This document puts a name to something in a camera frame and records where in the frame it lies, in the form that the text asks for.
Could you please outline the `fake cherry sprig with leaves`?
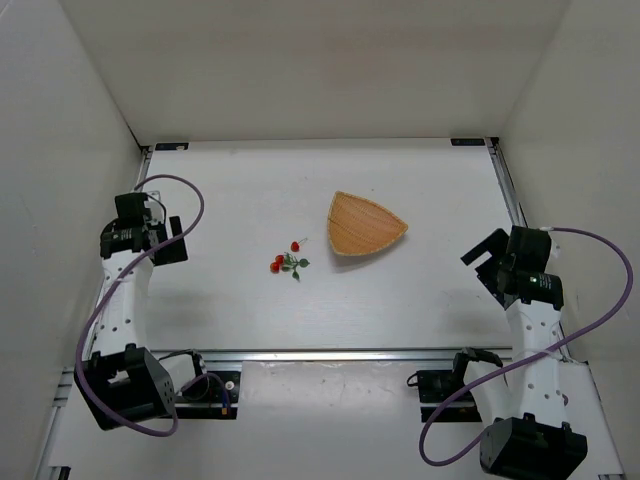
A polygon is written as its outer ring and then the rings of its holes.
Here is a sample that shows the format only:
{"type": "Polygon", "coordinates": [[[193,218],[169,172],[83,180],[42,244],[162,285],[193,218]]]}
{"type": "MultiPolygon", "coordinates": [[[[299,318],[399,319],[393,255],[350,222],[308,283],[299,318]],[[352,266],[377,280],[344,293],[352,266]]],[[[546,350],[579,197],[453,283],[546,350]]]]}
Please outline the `fake cherry sprig with leaves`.
{"type": "Polygon", "coordinates": [[[291,277],[299,281],[301,269],[307,268],[310,266],[310,261],[306,258],[298,259],[294,255],[290,253],[285,253],[282,255],[277,255],[273,262],[269,266],[269,270],[272,274],[277,274],[281,272],[290,273],[291,277]]]}

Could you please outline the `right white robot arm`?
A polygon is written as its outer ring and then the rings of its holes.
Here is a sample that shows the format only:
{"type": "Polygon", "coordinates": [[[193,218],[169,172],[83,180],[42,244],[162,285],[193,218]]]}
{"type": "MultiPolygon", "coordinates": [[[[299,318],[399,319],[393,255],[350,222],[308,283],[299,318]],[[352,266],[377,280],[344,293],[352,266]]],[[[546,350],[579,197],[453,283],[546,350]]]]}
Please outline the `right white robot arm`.
{"type": "Polygon", "coordinates": [[[551,246],[548,233],[514,226],[495,230],[462,257],[470,265],[489,256],[475,271],[505,311],[514,361],[540,357],[509,373],[487,350],[466,347],[454,358],[458,386],[497,375],[471,395],[485,427],[481,468],[507,479],[567,479],[588,453],[585,435],[574,432],[567,417],[562,357],[550,348],[559,339],[564,305],[560,278],[545,271],[551,246]]]}

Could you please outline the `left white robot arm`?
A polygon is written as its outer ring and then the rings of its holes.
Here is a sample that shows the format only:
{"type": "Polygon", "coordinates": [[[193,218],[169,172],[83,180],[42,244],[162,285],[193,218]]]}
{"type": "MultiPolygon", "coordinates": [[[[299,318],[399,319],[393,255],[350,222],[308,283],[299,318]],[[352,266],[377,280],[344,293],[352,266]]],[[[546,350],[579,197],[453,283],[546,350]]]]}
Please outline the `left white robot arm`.
{"type": "Polygon", "coordinates": [[[179,217],[169,217],[157,192],[115,198],[117,216],[100,235],[103,290],[109,294],[88,335],[74,379],[98,426],[118,427],[107,409],[130,422],[170,416],[178,395],[204,372],[193,350],[155,357],[147,347],[146,301],[153,270],[188,259],[179,217]]]}

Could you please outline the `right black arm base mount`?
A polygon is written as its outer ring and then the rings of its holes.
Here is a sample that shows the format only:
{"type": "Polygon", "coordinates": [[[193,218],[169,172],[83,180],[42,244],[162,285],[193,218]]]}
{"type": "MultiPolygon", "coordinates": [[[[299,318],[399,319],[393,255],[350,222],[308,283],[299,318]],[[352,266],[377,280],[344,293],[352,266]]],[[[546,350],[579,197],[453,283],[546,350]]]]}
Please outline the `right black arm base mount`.
{"type": "MultiPolygon", "coordinates": [[[[418,370],[406,380],[409,388],[416,388],[421,404],[421,421],[426,422],[436,407],[464,386],[463,377],[468,365],[480,363],[502,367],[500,357],[488,350],[465,347],[453,359],[449,370],[418,370]]],[[[455,400],[436,419],[440,423],[479,423],[481,416],[470,392],[455,400]]]]}

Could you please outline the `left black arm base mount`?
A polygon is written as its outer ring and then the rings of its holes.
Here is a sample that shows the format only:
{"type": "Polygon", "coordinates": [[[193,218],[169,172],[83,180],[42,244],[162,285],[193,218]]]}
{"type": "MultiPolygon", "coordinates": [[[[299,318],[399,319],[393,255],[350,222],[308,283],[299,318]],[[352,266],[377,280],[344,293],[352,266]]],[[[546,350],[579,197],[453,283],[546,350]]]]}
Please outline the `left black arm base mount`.
{"type": "Polygon", "coordinates": [[[236,420],[241,392],[241,370],[219,369],[194,350],[180,351],[161,363],[177,392],[175,410],[182,420],[236,420]]]}

